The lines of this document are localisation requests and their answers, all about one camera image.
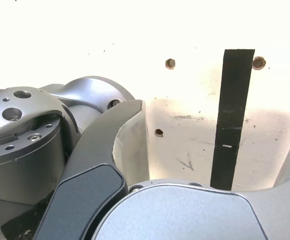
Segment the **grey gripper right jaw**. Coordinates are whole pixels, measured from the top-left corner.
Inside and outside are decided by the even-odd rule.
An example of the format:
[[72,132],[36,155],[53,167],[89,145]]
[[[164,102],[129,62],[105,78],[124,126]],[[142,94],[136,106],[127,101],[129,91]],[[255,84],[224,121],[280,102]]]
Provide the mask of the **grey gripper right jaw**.
[[157,184],[120,200],[94,240],[290,240],[290,151],[272,188]]

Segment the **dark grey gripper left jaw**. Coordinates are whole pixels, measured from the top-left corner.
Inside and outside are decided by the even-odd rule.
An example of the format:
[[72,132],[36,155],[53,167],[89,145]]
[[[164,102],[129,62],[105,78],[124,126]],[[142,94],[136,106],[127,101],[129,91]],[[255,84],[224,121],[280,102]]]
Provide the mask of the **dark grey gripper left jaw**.
[[83,132],[35,233],[37,240],[90,239],[105,214],[149,180],[145,103],[127,100]]

